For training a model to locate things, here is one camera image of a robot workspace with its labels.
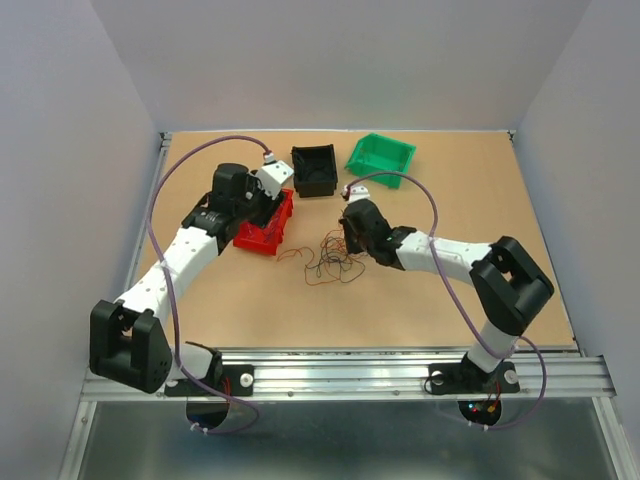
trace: gray wall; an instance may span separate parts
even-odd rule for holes
[[[0,478],[57,478],[157,135],[88,0],[0,15]]]
[[[594,0],[516,152],[581,346],[604,354],[640,452],[640,2]]]
[[[515,127],[589,0],[92,0],[162,130]]]

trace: green plastic basket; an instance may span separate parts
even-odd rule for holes
[[[407,173],[415,151],[413,145],[371,133],[358,141],[345,168],[359,177],[381,170]],[[389,188],[398,188],[402,177],[380,175],[371,180]]]

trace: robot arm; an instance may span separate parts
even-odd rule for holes
[[[292,174],[281,161],[270,161],[254,172],[233,163],[218,166],[212,190],[183,220],[164,253],[176,299],[223,252],[241,223],[268,225]],[[169,307],[160,262],[114,302],[98,302],[90,317],[91,371],[147,393],[167,380],[184,378],[165,335]],[[219,374],[212,371],[214,351],[191,344],[182,345],[181,351],[183,364],[197,378]]]
[[[399,270],[442,270],[447,277],[475,287],[488,319],[480,336],[490,350],[476,342],[449,384],[457,383],[462,390],[481,389],[504,359],[490,352],[508,356],[553,295],[549,278],[513,238],[502,237],[492,244],[434,238],[430,245],[430,237],[413,227],[392,228],[368,197],[365,187],[352,187],[340,220],[349,253],[366,251],[380,265]]]

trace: wall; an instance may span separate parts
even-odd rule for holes
[[[12,2],[0,65],[0,478],[52,479],[157,135],[88,0]]]
[[[516,152],[577,338],[604,354],[640,452],[640,3],[594,0]]]
[[[515,127],[589,0],[92,0],[161,130]]]

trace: gray floor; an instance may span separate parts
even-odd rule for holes
[[[530,407],[504,403],[503,419]],[[81,478],[608,479],[611,461],[589,399],[545,400],[526,424],[480,432],[452,402],[263,405],[235,436],[192,433],[179,402],[99,405]]]

